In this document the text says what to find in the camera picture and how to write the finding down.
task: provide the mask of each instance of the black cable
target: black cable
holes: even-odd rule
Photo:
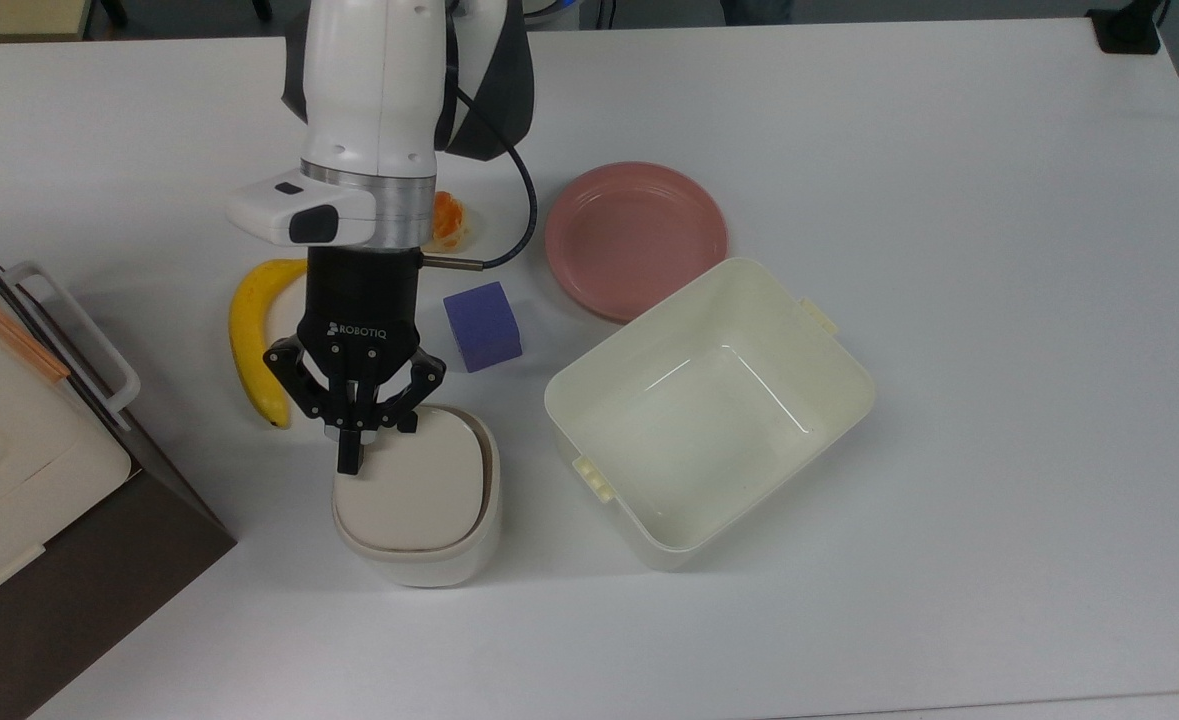
[[[465,91],[459,87],[456,87],[456,97],[457,99],[460,99],[461,103],[465,103],[465,106],[469,108],[472,113],[477,115],[477,119],[481,120],[481,123],[483,123],[483,125],[487,126],[489,131],[492,131],[492,134],[496,137],[496,140],[501,141],[501,145],[505,146],[505,151],[508,152],[508,154],[511,154],[511,158],[513,159],[513,165],[516,165],[518,172],[522,177],[522,184],[526,186],[526,200],[528,200],[528,204],[531,206],[531,214],[528,217],[528,220],[526,220],[526,232],[522,233],[521,240],[519,240],[516,245],[513,245],[513,247],[511,247],[511,251],[506,252],[506,255],[499,256],[499,258],[496,259],[481,260],[480,263],[479,260],[470,262],[470,264],[473,263],[480,264],[481,265],[480,269],[482,270],[489,270],[493,267],[501,266],[505,263],[508,263],[508,260],[515,258],[515,256],[519,255],[519,252],[521,252],[523,247],[526,247],[526,243],[531,242],[531,237],[535,233],[535,217],[536,217],[535,183],[531,181],[531,173],[526,172],[526,164],[522,163],[522,158],[520,158],[518,151],[515,150],[515,147],[513,147],[513,143],[508,141],[508,138],[506,138],[505,133],[502,133],[501,130],[496,127],[496,124],[492,123],[492,119],[488,118],[483,113],[483,111],[477,108],[477,104],[474,103],[473,97],[467,95]]]

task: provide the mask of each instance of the robotiq logo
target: robotiq logo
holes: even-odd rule
[[[378,337],[381,341],[388,341],[384,331],[378,331],[375,328],[360,328],[357,325],[342,325],[340,323],[329,323],[327,329],[327,336],[337,336],[337,333],[353,333],[353,336],[358,337]]]

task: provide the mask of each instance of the gray floor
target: gray floor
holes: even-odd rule
[[[281,35],[307,0],[272,0],[275,18],[262,24],[251,0],[123,0],[129,26],[108,27],[104,13],[91,18],[91,38]],[[617,0],[617,28],[722,26],[718,0]],[[598,0],[585,0],[581,24],[592,28]],[[796,0],[796,24],[904,22],[983,18],[1069,18],[1088,8],[1120,8],[1125,0]],[[1173,0],[1162,37],[1179,72],[1179,0]]]

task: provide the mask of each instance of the white plastic bin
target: white plastic bin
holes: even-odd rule
[[[724,260],[554,375],[558,451],[672,570],[871,409],[832,330],[762,265]]]

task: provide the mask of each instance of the beige lid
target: beige lid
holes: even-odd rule
[[[466,418],[417,407],[416,432],[382,429],[357,475],[336,475],[336,520],[374,550],[432,551],[469,536],[488,484],[483,445]]]

